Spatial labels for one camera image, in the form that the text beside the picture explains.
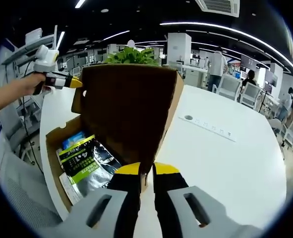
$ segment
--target ceiling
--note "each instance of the ceiling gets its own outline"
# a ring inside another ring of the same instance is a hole
[[[25,34],[39,27],[43,29],[43,35],[52,34],[56,24],[59,33],[65,31],[65,37],[59,48],[61,55],[70,49],[80,51],[85,48],[103,48],[111,43],[127,44],[130,39],[135,42],[165,40],[169,32],[186,32],[192,37],[193,42],[222,46],[244,53],[258,61],[277,62],[275,60],[277,59],[284,66],[284,70],[290,71],[293,75],[293,67],[288,61],[244,35],[208,26],[160,25],[163,22],[183,21],[227,26],[261,39],[293,63],[293,15],[289,15],[287,11],[289,8],[276,4],[276,1],[241,0],[239,18],[202,12],[195,0],[87,0],[79,9],[74,8],[78,0],[38,2],[39,4],[35,4],[34,1],[22,1],[17,6],[18,11],[11,18],[12,27],[7,34],[15,45],[22,46]],[[130,32],[101,41],[127,30]],[[87,44],[74,46],[79,38],[87,38],[90,41]],[[192,48],[215,49],[198,44],[192,44]],[[229,51],[228,54],[240,58],[238,53]]]

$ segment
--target open cardboard box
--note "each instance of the open cardboard box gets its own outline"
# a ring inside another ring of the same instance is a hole
[[[141,64],[103,64],[84,68],[71,111],[81,114],[46,136],[49,163],[58,192],[68,209],[56,150],[80,130],[103,138],[106,146],[148,173],[173,119],[183,80],[176,70]]]

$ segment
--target blue package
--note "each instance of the blue package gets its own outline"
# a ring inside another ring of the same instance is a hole
[[[71,138],[68,138],[62,143],[62,150],[68,149],[75,143],[85,139],[85,133],[83,131],[78,132],[77,134],[73,135]]]

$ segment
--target round white table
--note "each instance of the round white table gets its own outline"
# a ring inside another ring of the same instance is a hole
[[[74,89],[63,88],[46,95],[40,127],[45,179],[63,220],[68,211],[51,173],[46,134],[56,127],[64,127],[66,121],[78,115],[71,112],[73,94]],[[230,131],[235,142],[181,119],[185,115],[204,119]],[[240,225],[265,228],[285,202],[285,165],[265,117],[244,105],[199,88],[184,86],[156,161],[177,167],[189,186],[198,186],[223,204],[227,216]],[[145,201],[148,200],[146,197],[154,201],[152,192],[148,191],[152,190],[151,177],[148,176],[150,185],[143,194],[141,211],[143,204],[152,206],[152,202]]]

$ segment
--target air conditioning vent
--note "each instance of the air conditioning vent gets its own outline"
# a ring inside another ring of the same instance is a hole
[[[202,11],[239,17],[240,0],[195,0]]]

